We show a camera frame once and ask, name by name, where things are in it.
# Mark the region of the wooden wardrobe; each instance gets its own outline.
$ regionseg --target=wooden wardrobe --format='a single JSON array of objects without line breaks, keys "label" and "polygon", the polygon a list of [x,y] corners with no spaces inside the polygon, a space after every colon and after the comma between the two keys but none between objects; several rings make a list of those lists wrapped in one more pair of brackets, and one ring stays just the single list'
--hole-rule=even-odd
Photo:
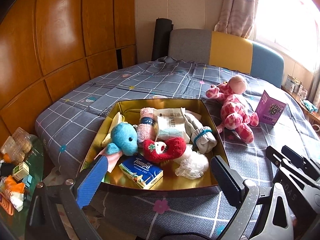
[{"label": "wooden wardrobe", "polygon": [[136,63],[134,0],[16,0],[0,24],[0,146],[99,75]]}]

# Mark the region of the green table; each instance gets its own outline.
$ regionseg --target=green table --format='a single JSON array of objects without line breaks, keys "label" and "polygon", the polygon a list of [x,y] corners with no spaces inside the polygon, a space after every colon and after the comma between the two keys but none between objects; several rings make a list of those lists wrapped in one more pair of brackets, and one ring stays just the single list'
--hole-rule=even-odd
[{"label": "green table", "polygon": [[[29,166],[29,174],[32,176],[32,181],[28,194],[28,199],[32,198],[33,192],[36,188],[36,184],[41,182],[43,175],[43,164],[44,164],[44,152],[43,146],[40,139],[31,135],[32,149],[29,153],[28,158],[25,160]],[[17,237],[24,235],[26,219],[29,211],[30,201],[24,201],[23,209],[18,212],[14,210],[13,216],[9,216],[6,211],[0,206],[0,219],[4,220],[9,230]]]}]

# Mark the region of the rolled mat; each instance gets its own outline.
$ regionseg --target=rolled mat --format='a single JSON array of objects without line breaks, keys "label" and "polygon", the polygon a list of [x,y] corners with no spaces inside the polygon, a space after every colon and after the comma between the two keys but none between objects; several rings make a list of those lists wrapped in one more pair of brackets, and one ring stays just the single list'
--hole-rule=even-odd
[{"label": "rolled mat", "polygon": [[170,32],[173,29],[172,20],[165,18],[156,19],[155,35],[151,60],[168,55]]}]

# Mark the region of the mattress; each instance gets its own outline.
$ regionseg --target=mattress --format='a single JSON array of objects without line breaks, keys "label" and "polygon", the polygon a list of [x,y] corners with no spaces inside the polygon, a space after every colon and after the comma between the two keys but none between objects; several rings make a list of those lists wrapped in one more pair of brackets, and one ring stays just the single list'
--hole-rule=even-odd
[{"label": "mattress", "polygon": [[[235,74],[238,73],[225,68],[171,57],[117,70],[90,80],[51,105],[37,118],[36,131],[60,172],[74,178],[100,125],[117,101],[201,99],[219,125],[221,105],[206,99],[205,91],[211,84],[227,81]],[[297,102],[264,80],[240,74],[248,82],[244,97],[250,106],[249,113],[256,109],[264,90],[278,94],[287,106],[275,126],[260,123],[252,127],[255,138],[251,144],[244,144],[230,130],[220,134],[231,168],[244,179],[270,186],[276,168],[265,157],[267,146],[280,150],[287,145],[302,156],[319,159],[320,141]],[[159,201],[167,207],[164,211],[157,209]],[[152,199],[98,191],[91,205],[109,223],[145,239],[186,231],[215,238],[235,211],[222,193],[198,198]],[[256,209],[248,234],[260,211],[259,207]]]}]

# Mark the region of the bedsheet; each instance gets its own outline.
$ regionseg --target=bedsheet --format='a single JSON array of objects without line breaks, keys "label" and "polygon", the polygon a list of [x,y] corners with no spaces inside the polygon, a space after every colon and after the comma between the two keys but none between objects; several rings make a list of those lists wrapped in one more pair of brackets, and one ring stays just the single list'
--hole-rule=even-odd
[{"label": "bedsheet", "polygon": [[[212,119],[221,122],[221,105],[207,100],[205,91],[238,74],[225,68],[163,57],[99,76],[73,90],[36,120],[36,131],[44,148],[62,174],[75,177],[104,118],[119,100],[141,98],[201,99]],[[231,168],[257,185],[271,186],[276,168],[265,158],[265,149],[283,145],[305,157],[319,159],[320,141],[296,101],[270,83],[243,74],[248,89],[244,93],[254,111],[263,90],[277,93],[287,106],[275,126],[260,123],[252,127],[254,141],[246,145],[230,130],[220,136]],[[147,198],[97,191],[91,205],[112,225],[140,236],[157,239],[165,233],[199,232],[215,239],[232,217],[223,193],[188,198]],[[245,234],[250,235],[260,206]]]}]

